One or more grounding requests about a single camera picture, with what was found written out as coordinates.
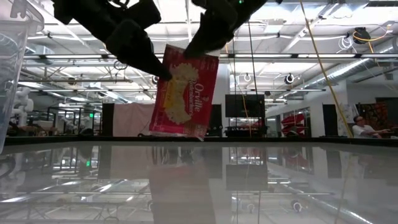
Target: clear plastic container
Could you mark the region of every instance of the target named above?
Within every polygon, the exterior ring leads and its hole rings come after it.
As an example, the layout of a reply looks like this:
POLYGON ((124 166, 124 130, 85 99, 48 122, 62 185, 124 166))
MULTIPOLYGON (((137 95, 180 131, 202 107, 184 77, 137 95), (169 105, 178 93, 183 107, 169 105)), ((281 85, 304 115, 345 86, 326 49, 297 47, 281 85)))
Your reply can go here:
POLYGON ((0 153, 29 35, 44 28, 42 15, 27 0, 0 0, 0 153))

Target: white robot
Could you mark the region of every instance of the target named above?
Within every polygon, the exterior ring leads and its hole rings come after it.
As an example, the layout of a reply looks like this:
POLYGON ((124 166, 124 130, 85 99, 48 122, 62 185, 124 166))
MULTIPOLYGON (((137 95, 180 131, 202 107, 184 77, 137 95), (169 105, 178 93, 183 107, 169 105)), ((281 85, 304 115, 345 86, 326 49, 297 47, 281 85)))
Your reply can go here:
POLYGON ((18 126, 25 126, 27 120, 27 112, 33 111, 33 100, 29 99, 28 94, 30 93, 30 88, 19 87, 17 89, 14 103, 12 105, 12 116, 18 115, 19 122, 18 126))
POLYGON ((25 182, 25 172, 21 171, 24 156, 17 153, 13 157, 0 156, 0 190, 3 197, 14 198, 17 188, 25 182))
MULTIPOLYGON (((71 131, 74 131, 74 130, 77 130, 78 129, 78 127, 77 127, 77 125, 76 124, 73 124, 73 121, 71 121, 71 120, 68 120, 68 118, 66 118, 66 117, 61 117, 61 120, 63 121, 63 122, 65 122, 65 124, 67 125, 67 129, 68 130, 71 130, 71 131)), ((81 119, 80 119, 80 129, 84 129, 84 128, 86 128, 86 123, 88 122, 90 120, 90 117, 82 117, 81 119)))

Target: black screen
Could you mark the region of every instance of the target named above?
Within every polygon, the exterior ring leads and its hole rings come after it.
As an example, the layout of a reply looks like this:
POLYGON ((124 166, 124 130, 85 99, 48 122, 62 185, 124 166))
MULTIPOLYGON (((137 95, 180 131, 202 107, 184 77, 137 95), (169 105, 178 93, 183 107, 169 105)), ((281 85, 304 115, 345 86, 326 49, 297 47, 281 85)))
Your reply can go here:
POLYGON ((227 118, 258 118, 264 114, 264 95, 225 95, 225 116, 227 118))

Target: yellow cable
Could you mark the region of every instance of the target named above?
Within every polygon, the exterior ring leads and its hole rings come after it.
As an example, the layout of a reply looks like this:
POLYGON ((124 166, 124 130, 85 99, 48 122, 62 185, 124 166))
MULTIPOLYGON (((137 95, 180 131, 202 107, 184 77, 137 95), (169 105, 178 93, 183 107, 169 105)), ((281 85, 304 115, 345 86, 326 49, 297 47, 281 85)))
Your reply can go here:
POLYGON ((247 119, 248 122, 249 122, 249 134, 250 134, 250 138, 251 138, 251 122, 250 122, 250 120, 249 120, 248 111, 247 111, 247 109, 246 109, 246 101, 244 100, 244 96, 243 96, 243 95, 242 95, 242 98, 243 98, 244 112, 246 113, 246 119, 247 119))
MULTIPOLYGON (((369 44, 369 48, 371 49, 372 54, 374 54, 372 44, 370 42, 368 42, 368 44, 369 44)), ((376 61, 377 65, 378 65, 378 67, 381 68, 381 66, 380 66, 379 62, 377 61, 377 59, 375 59, 375 61, 376 61)))
MULTIPOLYGON (((340 105, 338 104, 337 97, 335 95, 335 91, 331 87, 331 83, 329 81, 329 78, 326 75, 325 69, 323 68, 321 58, 319 57, 317 45, 316 45, 315 40, 313 38, 312 31, 311 31, 310 25, 308 23, 308 19, 307 19, 306 15, 305 15, 305 10, 304 10, 304 5, 303 5, 303 1, 302 0, 300 0, 300 5, 301 5, 301 10, 303 11, 303 14, 304 14, 305 24, 306 24, 308 32, 310 33, 310 36, 311 36, 311 41, 312 41, 313 48, 315 50, 315 53, 317 53, 317 58, 318 58, 319 66, 322 69, 322 74, 325 77, 326 83, 329 86, 331 94, 333 95, 333 99, 335 101, 336 107, 338 108, 338 112, 339 112, 341 118, 343 118, 344 125, 346 126, 346 129, 347 129, 348 137, 349 138, 353 138, 354 137, 353 133, 351 132, 351 130, 350 130, 349 126, 348 126, 348 123, 347 123, 346 118, 344 117, 343 111, 341 110, 340 105)), ((347 183, 347 179, 348 179, 348 174, 349 174, 350 168, 351 168, 351 155, 349 155, 349 158, 348 158, 348 165, 347 165, 347 169, 346 169, 346 173, 345 173, 345 177, 344 177, 344 181, 343 181, 343 189, 341 190, 340 201, 339 201, 339 204, 338 204, 337 214, 336 214, 336 217, 335 217, 334 224, 337 224, 337 220, 339 218, 339 214, 340 214, 340 210, 341 210, 341 203, 342 203, 342 201, 344 199, 344 193, 345 193, 345 188, 346 188, 346 183, 347 183)))
MULTIPOLYGON (((225 51, 226 51, 227 54, 228 54, 228 47, 227 47, 228 44, 229 44, 229 43, 227 43, 227 44, 225 45, 225 51)), ((246 119, 247 119, 248 122, 249 122, 249 135, 250 135, 250 138, 251 138, 251 123, 250 123, 250 121, 249 121, 248 111, 247 111, 247 109, 246 109, 246 100, 244 99, 244 96, 243 96, 242 93, 241 93, 241 95, 242 95, 242 99, 243 99, 244 113, 246 114, 246 119)))
POLYGON ((313 48, 314 48, 314 50, 315 50, 315 53, 317 54, 317 58, 318 58, 319 66, 321 67, 321 70, 322 70, 322 74, 323 74, 323 76, 325 77, 326 83, 327 83, 328 86, 329 86, 329 89, 330 89, 330 92, 331 92, 331 94, 332 94, 332 96, 333 96, 333 99, 334 99, 334 101, 335 101, 336 107, 338 108, 338 112, 339 112, 340 116, 343 118, 343 122, 344 122, 344 125, 346 126, 348 136, 349 136, 350 138, 353 138, 353 137, 354 137, 354 136, 353 136, 353 133, 351 132, 351 130, 350 130, 349 126, 348 126, 347 120, 346 120, 346 118, 344 117, 343 110, 340 108, 340 105, 338 104, 338 100, 337 100, 335 91, 334 91, 333 88, 331 87, 331 83, 330 83, 329 78, 328 78, 328 76, 327 76, 327 74, 326 74, 325 68, 323 68, 322 61, 321 61, 321 58, 320 58, 320 56, 319 56, 319 52, 318 52, 318 49, 317 49, 317 45, 316 45, 315 40, 314 40, 314 38, 313 38, 312 31, 311 31, 311 28, 310 28, 308 19, 307 19, 306 15, 305 15, 305 10, 304 10, 304 5, 303 5, 303 1, 302 1, 302 0, 300 0, 300 5, 301 5, 301 8, 302 8, 302 11, 303 11, 303 14, 304 14, 305 23, 306 23, 308 32, 310 33, 310 36, 311 36, 313 48))
POLYGON ((362 38, 360 38, 360 37, 355 36, 356 33, 358 33, 358 32, 355 31, 355 32, 353 33, 353 37, 354 37, 355 39, 362 40, 362 41, 368 41, 368 42, 380 40, 381 38, 385 37, 385 36, 388 34, 388 32, 386 31, 386 33, 385 33, 384 35, 382 35, 381 37, 376 37, 376 38, 374 38, 374 39, 362 39, 362 38))

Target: popcorn bag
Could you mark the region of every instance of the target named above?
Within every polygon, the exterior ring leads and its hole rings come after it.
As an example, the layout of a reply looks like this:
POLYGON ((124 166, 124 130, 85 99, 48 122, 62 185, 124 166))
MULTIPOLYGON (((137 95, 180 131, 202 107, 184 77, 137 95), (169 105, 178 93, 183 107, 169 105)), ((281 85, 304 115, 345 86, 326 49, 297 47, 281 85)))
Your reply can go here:
POLYGON ((210 120, 218 57, 185 59, 183 49, 166 45, 163 64, 173 79, 159 80, 155 109, 149 125, 152 135, 203 139, 210 120))

